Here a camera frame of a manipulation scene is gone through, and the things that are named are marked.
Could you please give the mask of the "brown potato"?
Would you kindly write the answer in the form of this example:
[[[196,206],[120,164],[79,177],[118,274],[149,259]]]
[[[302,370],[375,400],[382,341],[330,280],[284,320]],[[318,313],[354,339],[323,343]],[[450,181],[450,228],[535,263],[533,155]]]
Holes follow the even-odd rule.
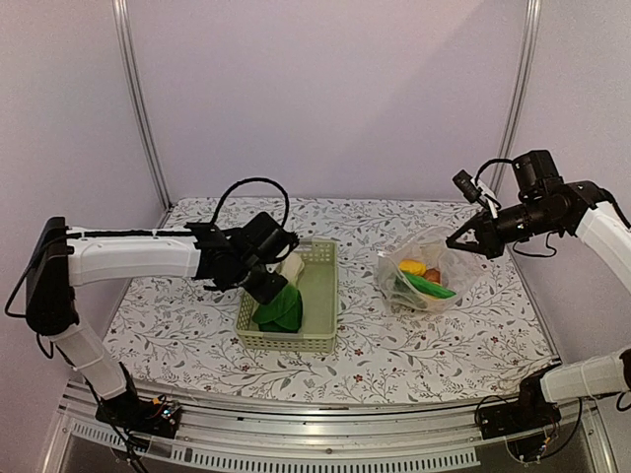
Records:
[[[441,284],[441,272],[436,268],[427,269],[423,277],[429,282]]]

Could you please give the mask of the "clear zip top bag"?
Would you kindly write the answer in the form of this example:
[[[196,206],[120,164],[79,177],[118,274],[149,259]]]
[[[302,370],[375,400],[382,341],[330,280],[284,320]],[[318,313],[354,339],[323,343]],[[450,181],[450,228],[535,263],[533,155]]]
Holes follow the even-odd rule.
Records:
[[[387,304],[437,314],[473,289],[482,277],[480,261],[447,247],[450,233],[446,227],[433,227],[378,253],[376,281]]]

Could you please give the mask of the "yellow lemon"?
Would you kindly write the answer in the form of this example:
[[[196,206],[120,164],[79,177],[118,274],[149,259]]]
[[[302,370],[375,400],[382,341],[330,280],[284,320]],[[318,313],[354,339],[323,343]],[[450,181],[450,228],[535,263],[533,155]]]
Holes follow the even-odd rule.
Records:
[[[412,259],[401,260],[398,264],[398,268],[402,272],[419,277],[423,277],[427,271],[427,266],[424,263]]]

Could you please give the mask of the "bright green cucumber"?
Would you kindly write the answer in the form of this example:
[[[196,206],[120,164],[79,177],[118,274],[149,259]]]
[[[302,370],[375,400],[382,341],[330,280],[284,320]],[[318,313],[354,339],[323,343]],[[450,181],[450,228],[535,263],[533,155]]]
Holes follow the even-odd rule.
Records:
[[[434,297],[439,300],[446,300],[452,298],[456,293],[450,289],[444,288],[441,285],[428,281],[421,276],[417,276],[408,272],[402,272],[404,280],[411,285],[419,293],[427,296]]]

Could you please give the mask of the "green white bok choy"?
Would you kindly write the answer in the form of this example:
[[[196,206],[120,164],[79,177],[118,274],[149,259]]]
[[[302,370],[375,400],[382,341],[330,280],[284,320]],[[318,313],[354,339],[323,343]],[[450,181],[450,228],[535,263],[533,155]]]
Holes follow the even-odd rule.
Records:
[[[261,332],[297,333],[301,329],[303,299],[297,284],[304,268],[303,259],[295,252],[276,268],[275,273],[287,284],[270,304],[260,305],[254,312],[252,321]]]

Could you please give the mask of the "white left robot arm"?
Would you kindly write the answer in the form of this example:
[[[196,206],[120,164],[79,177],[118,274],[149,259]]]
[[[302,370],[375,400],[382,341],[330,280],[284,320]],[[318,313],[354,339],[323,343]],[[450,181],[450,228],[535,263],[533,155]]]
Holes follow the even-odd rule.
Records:
[[[298,246],[299,238],[261,212],[245,226],[220,230],[192,223],[180,230],[89,231],[64,218],[46,223],[25,272],[26,322],[74,365],[110,414],[126,428],[146,420],[144,402],[130,393],[123,367],[92,327],[80,320],[75,290],[97,282],[146,277],[204,281],[210,291],[241,288],[271,303],[287,286],[270,271]]]

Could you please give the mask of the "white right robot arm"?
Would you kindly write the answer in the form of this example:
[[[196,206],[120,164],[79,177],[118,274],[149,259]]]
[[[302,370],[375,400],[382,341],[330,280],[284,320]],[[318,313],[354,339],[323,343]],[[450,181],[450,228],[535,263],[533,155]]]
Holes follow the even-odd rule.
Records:
[[[630,287],[630,225],[621,218],[612,195],[590,181],[561,184],[535,200],[496,213],[481,210],[451,236],[446,245],[494,259],[509,243],[543,234],[567,234],[590,248],[625,288]],[[630,390],[630,347],[524,379],[531,392],[510,409],[520,430],[544,418],[548,404],[572,398],[597,398]]]

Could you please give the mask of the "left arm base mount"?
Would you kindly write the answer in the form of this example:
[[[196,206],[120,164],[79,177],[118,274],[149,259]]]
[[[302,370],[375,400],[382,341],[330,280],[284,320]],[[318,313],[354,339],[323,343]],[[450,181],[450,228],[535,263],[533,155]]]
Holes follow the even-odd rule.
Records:
[[[132,376],[121,367],[126,381],[122,394],[99,399],[96,419],[132,433],[174,439],[181,419],[181,405],[164,394],[143,400],[137,393]]]

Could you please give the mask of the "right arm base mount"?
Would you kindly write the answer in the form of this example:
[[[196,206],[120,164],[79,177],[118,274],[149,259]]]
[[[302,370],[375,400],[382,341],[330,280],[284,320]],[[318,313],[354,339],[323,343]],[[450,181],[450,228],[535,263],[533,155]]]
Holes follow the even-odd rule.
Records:
[[[490,395],[478,403],[474,413],[474,422],[483,439],[539,430],[531,438],[509,442],[509,453],[523,463],[543,458],[548,447],[558,438],[560,421],[559,408],[545,400],[540,382],[535,377],[529,377],[520,383],[516,400],[508,401],[498,395]]]

